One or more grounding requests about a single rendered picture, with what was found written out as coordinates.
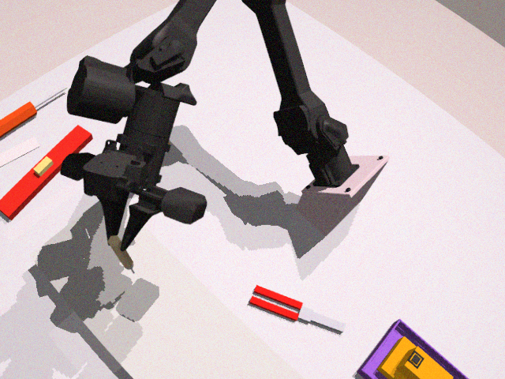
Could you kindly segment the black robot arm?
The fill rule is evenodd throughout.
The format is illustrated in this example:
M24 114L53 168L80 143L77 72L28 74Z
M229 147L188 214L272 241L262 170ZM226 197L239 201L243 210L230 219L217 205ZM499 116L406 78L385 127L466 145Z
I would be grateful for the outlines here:
M196 34L216 1L179 0L134 48L124 67L86 55L68 90L68 114L114 124L128 117L129 128L170 137L180 102L195 106L196 100L188 84L161 82L189 67ZM279 88L281 104L274 111L278 135L298 155L308 153L314 186L340 187L359 165L351 163L344 146L346 124L330 117L309 86L286 0L242 1L256 14ZM142 81L148 88L138 85ZM122 201L128 192L139 194L148 185L142 147L132 145L130 152L122 152L111 139L83 172L84 194L108 201Z

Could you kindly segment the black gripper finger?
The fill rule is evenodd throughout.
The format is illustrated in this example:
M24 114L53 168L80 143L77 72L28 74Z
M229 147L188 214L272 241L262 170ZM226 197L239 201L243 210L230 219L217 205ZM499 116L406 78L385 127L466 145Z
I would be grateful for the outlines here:
M121 226L128 197L129 192L125 195L125 198L119 202L108 201L107 199L97 197L103 208L107 241L111 236L118 235L119 233L119 227Z
M132 240L140 233L142 227L150 220L150 218L161 213L162 210L157 210L155 212L148 210L146 208L140 207L139 205L129 205L129 219L125 232L122 237L121 251L128 249Z

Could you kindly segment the white flat strip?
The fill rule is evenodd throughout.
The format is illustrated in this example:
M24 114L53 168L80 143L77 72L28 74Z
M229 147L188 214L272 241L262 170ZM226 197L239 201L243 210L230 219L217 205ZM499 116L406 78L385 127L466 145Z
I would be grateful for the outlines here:
M0 167L40 147L35 137L18 144L0 154Z

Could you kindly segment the white panel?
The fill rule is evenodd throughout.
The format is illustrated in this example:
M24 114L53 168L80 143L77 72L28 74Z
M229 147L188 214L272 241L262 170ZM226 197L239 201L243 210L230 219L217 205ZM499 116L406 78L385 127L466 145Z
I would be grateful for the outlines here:
M97 201L30 257L133 379L305 379L145 226L127 252Z

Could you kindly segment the red long flat bar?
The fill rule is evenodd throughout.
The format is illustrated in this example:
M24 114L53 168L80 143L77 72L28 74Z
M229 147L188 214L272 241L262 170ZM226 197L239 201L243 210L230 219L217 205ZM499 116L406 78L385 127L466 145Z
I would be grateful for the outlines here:
M1 213L10 220L14 219L61 170L64 158L80 152L92 139L91 133L76 126L6 193L0 200Z

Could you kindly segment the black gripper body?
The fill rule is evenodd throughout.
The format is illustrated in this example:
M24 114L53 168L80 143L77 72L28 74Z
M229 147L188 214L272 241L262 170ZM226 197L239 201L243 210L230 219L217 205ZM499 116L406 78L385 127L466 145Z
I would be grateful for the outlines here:
M170 151L169 140L169 137L150 135L127 126L116 138L120 143L119 151L130 152L132 145L143 149L144 162L148 165L148 185L141 193L134 193L139 196L137 205L153 212L161 209L166 218L191 225L204 217L205 196L183 187L166 190L156 185L162 179L159 173L165 154ZM82 180L83 166L95 156L90 152L69 154L62 161L60 174L77 182Z

